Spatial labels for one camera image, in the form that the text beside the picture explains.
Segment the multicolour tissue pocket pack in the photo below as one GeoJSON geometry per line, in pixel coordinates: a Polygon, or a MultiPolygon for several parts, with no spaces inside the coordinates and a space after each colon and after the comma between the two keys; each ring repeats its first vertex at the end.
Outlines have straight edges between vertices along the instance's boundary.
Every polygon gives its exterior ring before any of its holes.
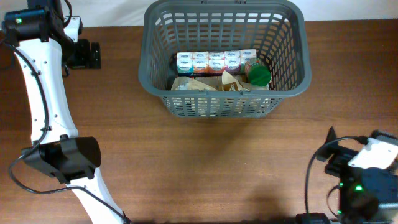
{"type": "Polygon", "coordinates": [[[245,63],[252,58],[257,58],[257,50],[178,52],[176,57],[179,76],[220,76],[224,71],[232,75],[240,75],[244,73],[245,63]]]}

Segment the cream plastic bag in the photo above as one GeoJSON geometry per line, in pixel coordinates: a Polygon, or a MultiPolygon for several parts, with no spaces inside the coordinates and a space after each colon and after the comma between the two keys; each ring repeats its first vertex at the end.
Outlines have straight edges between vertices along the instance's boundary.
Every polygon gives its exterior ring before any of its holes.
{"type": "MultiPolygon", "coordinates": [[[[190,77],[177,77],[171,87],[172,91],[178,90],[199,90],[199,91],[217,91],[217,89],[211,85],[207,85],[196,79],[190,77]]],[[[197,102],[192,97],[185,98],[185,105],[190,107],[190,111],[198,110],[198,113],[206,112],[205,98],[199,98],[197,102]]]]}

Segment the green lidded small jar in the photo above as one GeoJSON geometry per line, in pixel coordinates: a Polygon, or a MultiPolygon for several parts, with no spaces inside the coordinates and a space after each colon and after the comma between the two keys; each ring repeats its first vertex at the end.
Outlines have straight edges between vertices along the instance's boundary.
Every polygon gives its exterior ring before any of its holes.
{"type": "Polygon", "coordinates": [[[250,58],[244,64],[247,80],[257,86],[267,86],[272,78],[271,72],[266,64],[258,58],[250,58]]]}

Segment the brown white snack bag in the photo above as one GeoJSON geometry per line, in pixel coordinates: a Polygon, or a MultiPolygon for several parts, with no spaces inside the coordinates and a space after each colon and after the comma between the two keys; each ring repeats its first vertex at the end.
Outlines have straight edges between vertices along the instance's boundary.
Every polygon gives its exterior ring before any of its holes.
{"type": "Polygon", "coordinates": [[[235,78],[232,74],[224,71],[221,75],[221,82],[216,86],[218,91],[251,91],[251,90],[269,90],[268,86],[257,86],[243,82],[235,78]]]}

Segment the orange spaghetti packet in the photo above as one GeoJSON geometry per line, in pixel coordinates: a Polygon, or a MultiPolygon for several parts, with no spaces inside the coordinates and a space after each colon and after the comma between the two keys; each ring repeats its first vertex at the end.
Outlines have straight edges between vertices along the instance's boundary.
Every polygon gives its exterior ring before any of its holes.
{"type": "MultiPolygon", "coordinates": [[[[233,75],[233,77],[241,82],[247,82],[245,75],[233,75]]],[[[202,82],[206,85],[212,86],[219,91],[223,90],[222,76],[209,76],[209,77],[195,77],[195,80],[202,82]]]]}

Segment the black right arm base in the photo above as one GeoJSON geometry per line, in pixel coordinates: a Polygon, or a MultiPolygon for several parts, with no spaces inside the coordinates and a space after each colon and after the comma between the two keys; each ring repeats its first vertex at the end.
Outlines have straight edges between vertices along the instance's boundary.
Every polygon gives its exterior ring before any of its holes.
{"type": "Polygon", "coordinates": [[[324,213],[303,213],[294,217],[273,218],[265,223],[268,224],[334,224],[337,220],[329,219],[324,213]]]}

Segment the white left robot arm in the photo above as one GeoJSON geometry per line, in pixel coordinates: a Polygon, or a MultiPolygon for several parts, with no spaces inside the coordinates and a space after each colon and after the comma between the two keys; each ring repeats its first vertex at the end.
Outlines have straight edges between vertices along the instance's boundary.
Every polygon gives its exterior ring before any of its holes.
{"type": "Polygon", "coordinates": [[[81,137],[72,120],[63,79],[71,69],[99,69],[100,45],[81,38],[78,16],[65,16],[61,1],[28,0],[7,12],[4,44],[21,66],[32,118],[31,147],[20,161],[72,191],[93,223],[129,223],[102,178],[97,140],[81,137]]]}

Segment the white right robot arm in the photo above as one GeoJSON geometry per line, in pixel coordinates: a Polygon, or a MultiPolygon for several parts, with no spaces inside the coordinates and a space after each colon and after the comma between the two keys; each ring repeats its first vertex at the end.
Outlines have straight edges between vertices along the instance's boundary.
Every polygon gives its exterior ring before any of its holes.
{"type": "Polygon", "coordinates": [[[397,137],[380,130],[359,137],[362,150],[339,145],[330,128],[317,160],[339,178],[340,223],[392,223],[397,215],[397,137]]]}

